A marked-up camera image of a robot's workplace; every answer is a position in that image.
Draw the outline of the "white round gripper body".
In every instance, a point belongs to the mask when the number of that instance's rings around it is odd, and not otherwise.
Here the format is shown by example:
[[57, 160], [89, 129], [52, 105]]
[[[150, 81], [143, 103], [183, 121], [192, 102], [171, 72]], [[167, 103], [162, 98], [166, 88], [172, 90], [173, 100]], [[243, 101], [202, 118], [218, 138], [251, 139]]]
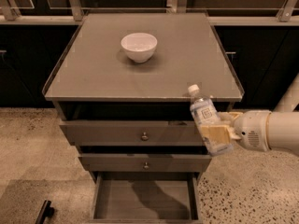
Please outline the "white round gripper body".
[[234, 122], [235, 133], [240, 137], [237, 143], [246, 150], [269, 151], [267, 130], [270, 114], [267, 110], [253, 110], [240, 115]]

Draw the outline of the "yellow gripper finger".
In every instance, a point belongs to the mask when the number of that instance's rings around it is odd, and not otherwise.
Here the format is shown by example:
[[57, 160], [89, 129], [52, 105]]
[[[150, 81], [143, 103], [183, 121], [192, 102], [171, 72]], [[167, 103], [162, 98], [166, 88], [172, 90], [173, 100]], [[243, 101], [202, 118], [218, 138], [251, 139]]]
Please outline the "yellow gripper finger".
[[235, 120], [242, 116], [242, 112], [219, 112], [220, 123], [224, 125], [233, 125]]
[[233, 140], [241, 139], [229, 125], [201, 125], [200, 132], [211, 144], [230, 144]]

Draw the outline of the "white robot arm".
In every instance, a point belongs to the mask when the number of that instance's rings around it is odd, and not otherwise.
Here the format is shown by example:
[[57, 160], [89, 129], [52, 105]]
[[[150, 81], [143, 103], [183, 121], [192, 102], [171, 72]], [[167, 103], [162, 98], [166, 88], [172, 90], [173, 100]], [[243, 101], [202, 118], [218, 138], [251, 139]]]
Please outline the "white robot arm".
[[208, 152], [220, 155], [233, 149], [233, 142], [246, 150], [280, 150], [299, 155], [299, 113], [253, 110], [220, 112], [220, 121], [199, 125]]

